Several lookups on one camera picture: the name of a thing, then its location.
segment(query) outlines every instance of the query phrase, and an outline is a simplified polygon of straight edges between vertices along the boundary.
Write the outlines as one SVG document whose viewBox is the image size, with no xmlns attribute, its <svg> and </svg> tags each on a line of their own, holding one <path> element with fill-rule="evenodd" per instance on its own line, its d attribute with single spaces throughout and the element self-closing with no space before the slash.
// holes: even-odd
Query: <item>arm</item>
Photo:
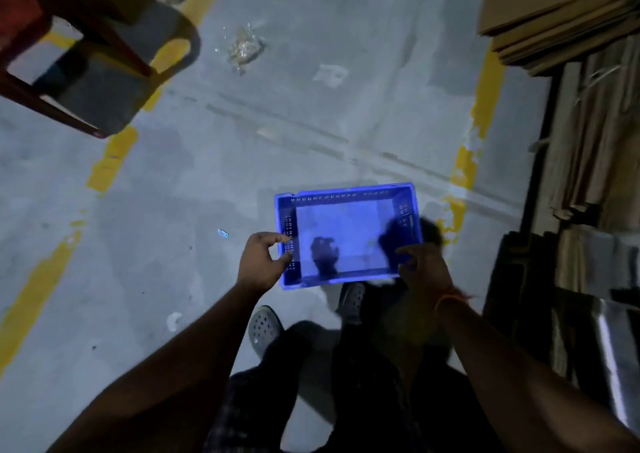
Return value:
<svg viewBox="0 0 640 453">
<path fill-rule="evenodd" d="M 400 274 L 448 333 L 489 422 L 510 450 L 640 452 L 640 441 L 605 408 L 514 347 L 453 287 L 435 246 L 398 250 L 412 256 Z"/>
<path fill-rule="evenodd" d="M 202 392 L 190 394 L 189 407 L 208 411 L 212 420 L 251 312 L 291 262 L 289 254 L 272 261 L 269 247 L 288 239 L 272 232 L 253 234 L 240 260 L 236 285 L 198 320 L 100 393 L 49 453 L 103 450 L 107 443 L 110 449 L 126 451 L 132 444 L 143 444 L 146 438 L 131 435 L 156 431 L 139 428 L 137 419 L 188 390 Z"/>
</svg>

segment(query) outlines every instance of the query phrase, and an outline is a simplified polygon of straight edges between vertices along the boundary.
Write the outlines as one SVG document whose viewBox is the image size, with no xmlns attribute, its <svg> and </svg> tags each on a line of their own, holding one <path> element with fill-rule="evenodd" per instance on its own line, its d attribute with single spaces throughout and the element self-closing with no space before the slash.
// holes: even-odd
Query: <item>person's left arm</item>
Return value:
<svg viewBox="0 0 640 453">
<path fill-rule="evenodd" d="M 288 253 L 272 260 L 269 248 L 288 240 L 274 232 L 253 234 L 240 259 L 235 286 L 201 318 L 100 393 L 48 453 L 99 451 L 107 444 L 124 451 L 126 442 L 141 445 L 144 438 L 133 439 L 132 431 L 139 436 L 153 434 L 152 429 L 145 433 L 127 423 L 133 425 L 149 410 L 198 387 L 205 392 L 201 401 L 207 401 L 207 410 L 214 417 L 253 308 L 291 262 Z"/>
</svg>

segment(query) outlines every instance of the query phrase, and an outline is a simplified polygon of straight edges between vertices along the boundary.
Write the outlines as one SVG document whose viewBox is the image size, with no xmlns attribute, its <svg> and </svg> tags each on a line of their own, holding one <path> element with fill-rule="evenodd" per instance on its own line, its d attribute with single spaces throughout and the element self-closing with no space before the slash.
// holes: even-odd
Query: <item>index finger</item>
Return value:
<svg viewBox="0 0 640 453">
<path fill-rule="evenodd" d="M 276 242 L 288 242 L 291 240 L 289 236 L 277 232 L 258 232 L 255 235 L 258 236 L 260 242 L 269 247 L 273 246 Z"/>
<path fill-rule="evenodd" d="M 440 250 L 432 242 L 425 242 L 423 244 L 409 244 L 408 246 L 398 247 L 396 254 L 408 254 L 414 258 L 423 256 L 425 254 L 439 253 Z"/>
</svg>

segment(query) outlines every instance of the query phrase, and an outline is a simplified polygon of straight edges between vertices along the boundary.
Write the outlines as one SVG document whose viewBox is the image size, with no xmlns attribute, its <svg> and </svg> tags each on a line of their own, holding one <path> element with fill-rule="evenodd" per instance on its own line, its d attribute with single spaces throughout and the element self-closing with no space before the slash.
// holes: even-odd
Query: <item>forearm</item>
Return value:
<svg viewBox="0 0 640 453">
<path fill-rule="evenodd" d="M 235 286 L 183 332 L 100 393 L 53 444 L 65 451 L 122 421 L 208 381 L 208 398 L 221 397 L 246 324 L 261 290 Z M 210 404 L 217 409 L 217 404 Z"/>
<path fill-rule="evenodd" d="M 637 451 L 635 437 L 608 411 L 510 344 L 467 305 L 444 300 L 438 318 L 508 449 Z"/>
</svg>

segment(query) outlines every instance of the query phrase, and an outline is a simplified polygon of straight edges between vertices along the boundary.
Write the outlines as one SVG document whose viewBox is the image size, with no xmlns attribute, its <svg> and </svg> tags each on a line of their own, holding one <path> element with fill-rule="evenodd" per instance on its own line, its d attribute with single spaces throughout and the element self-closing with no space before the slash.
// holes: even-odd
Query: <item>chair leg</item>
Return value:
<svg viewBox="0 0 640 453">
<path fill-rule="evenodd" d="M 46 3 L 47 8 L 60 18 L 84 33 L 94 33 L 108 45 L 122 53 L 140 74 L 150 77 L 153 69 L 96 13 L 84 0 L 39 0 Z"/>
<path fill-rule="evenodd" d="M 96 138 L 107 137 L 107 135 L 101 133 L 98 128 L 44 101 L 30 85 L 9 73 L 0 74 L 0 96 L 50 117 L 59 123 L 87 133 L 88 135 L 95 136 Z"/>
</svg>

